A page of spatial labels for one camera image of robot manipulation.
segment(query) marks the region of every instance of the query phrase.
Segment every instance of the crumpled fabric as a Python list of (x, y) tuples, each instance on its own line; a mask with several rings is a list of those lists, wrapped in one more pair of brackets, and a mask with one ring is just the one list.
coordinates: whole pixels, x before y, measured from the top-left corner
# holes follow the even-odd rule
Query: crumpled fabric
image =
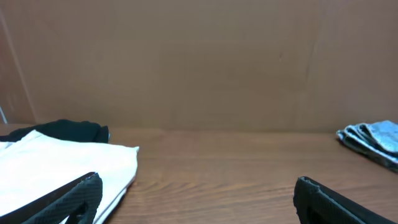
[(58, 121), (17, 129), (6, 136), (0, 136), (0, 141), (20, 141), (33, 130), (51, 138), (75, 142), (108, 143), (111, 137), (107, 126), (101, 127), (99, 124), (89, 121), (76, 122), (59, 119)]
[(336, 134), (345, 146), (398, 172), (398, 124), (391, 121), (360, 123), (348, 125)]

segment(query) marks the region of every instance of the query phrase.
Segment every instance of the folded towel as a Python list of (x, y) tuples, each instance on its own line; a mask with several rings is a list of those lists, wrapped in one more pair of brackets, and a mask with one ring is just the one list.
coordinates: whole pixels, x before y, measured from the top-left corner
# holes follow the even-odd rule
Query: folded towel
[(138, 149), (62, 141), (37, 131), (15, 143), (0, 142), (0, 216), (97, 172), (103, 198), (93, 223), (101, 224), (134, 180)]
[(338, 130), (336, 134), (350, 149), (398, 172), (398, 124), (391, 121), (360, 123)]

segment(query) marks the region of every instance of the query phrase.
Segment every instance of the gray cloth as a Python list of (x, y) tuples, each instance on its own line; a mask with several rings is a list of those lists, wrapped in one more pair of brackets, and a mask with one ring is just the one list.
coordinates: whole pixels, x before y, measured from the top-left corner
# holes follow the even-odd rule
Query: gray cloth
[(350, 149), (398, 172), (398, 124), (391, 121), (360, 123), (338, 130), (336, 134)]

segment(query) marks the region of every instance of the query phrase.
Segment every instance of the dark green cloth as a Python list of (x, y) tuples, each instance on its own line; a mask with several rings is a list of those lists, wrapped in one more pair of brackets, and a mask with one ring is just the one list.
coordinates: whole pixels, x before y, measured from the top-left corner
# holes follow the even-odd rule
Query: dark green cloth
[(67, 119), (17, 129), (7, 136), (0, 136), (0, 141), (16, 142), (33, 130), (60, 140), (101, 143), (108, 143), (109, 141), (107, 126), (101, 127), (99, 124), (89, 121), (75, 122)]

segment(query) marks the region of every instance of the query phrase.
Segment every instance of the textured black surface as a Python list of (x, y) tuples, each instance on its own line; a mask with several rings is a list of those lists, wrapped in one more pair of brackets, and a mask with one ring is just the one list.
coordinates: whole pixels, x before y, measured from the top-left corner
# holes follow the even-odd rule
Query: textured black surface
[(58, 224), (69, 216), (67, 223), (93, 223), (102, 199), (102, 180), (98, 174), (83, 180), (65, 195), (24, 224)]
[(301, 224), (394, 224), (308, 177), (297, 180), (293, 202)]

